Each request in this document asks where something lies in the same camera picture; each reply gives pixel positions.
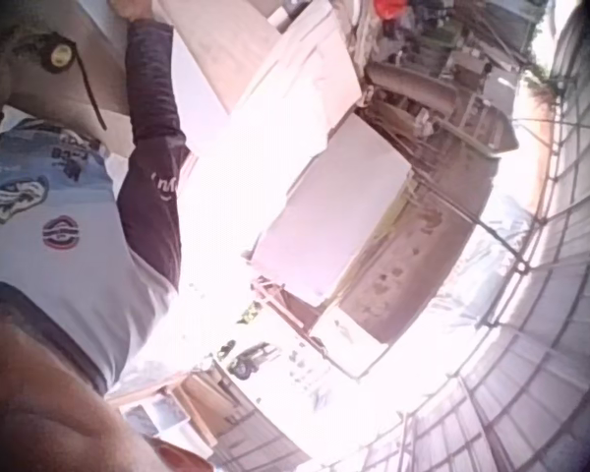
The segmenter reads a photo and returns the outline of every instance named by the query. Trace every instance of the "round patch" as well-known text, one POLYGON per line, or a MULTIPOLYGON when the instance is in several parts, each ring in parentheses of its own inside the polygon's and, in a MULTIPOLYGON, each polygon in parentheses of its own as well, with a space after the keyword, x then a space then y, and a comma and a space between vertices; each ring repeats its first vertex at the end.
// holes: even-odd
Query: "round patch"
POLYGON ((43 225, 43 244, 64 251, 79 243, 79 225, 70 216, 59 216, 43 225))

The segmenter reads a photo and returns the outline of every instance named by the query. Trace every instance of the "white board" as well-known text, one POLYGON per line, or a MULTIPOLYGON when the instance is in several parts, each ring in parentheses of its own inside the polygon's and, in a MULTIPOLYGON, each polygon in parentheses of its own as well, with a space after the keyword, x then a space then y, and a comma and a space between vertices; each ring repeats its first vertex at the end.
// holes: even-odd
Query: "white board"
POLYGON ((363 251, 409 171, 399 152, 351 115, 261 238, 254 268, 318 306, 363 251))

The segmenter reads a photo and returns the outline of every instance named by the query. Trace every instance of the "skin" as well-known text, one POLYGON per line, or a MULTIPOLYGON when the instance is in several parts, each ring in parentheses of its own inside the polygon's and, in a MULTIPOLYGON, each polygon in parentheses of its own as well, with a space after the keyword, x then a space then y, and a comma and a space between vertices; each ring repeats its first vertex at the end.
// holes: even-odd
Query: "skin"
MULTIPOLYGON (((110 3, 128 21, 152 16, 150 0, 110 3)), ((0 110, 10 95, 8 52, 16 42, 13 36, 0 45, 0 110)), ((0 471, 18 470, 169 469, 67 359, 0 307, 0 471)), ((212 469, 198 459, 192 470, 212 469)))

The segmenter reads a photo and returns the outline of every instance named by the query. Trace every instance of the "wire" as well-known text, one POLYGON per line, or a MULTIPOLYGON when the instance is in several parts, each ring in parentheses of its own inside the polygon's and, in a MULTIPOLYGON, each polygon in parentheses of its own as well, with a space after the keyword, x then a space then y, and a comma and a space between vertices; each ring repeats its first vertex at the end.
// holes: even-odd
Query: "wire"
POLYGON ((70 45, 75 51, 77 56, 77 63, 79 64, 79 69, 81 69, 81 75, 83 76, 83 83, 86 86, 86 92, 88 93, 89 102, 91 106, 94 108, 94 113, 96 114, 96 118, 98 119, 98 123, 104 131, 107 131, 107 125, 105 124, 105 120, 100 113, 100 108, 98 108, 98 103, 96 103, 96 98, 94 97, 94 92, 91 89, 91 84, 89 83, 88 72, 86 71, 86 65, 81 58, 81 54, 79 54, 79 49, 77 48, 77 43, 74 41, 69 41, 70 45))

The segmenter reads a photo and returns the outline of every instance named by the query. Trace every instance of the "person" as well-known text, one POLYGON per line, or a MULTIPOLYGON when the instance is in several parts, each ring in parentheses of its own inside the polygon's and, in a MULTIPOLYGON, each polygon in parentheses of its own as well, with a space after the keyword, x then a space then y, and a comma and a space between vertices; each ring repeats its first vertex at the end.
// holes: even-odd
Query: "person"
MULTIPOLYGON (((172 27, 150 0, 112 4, 130 22, 135 144, 117 201, 96 140, 37 119, 0 134, 0 471, 168 470, 103 395, 176 295, 189 150, 172 27)), ((0 122, 17 44, 0 38, 0 122)))

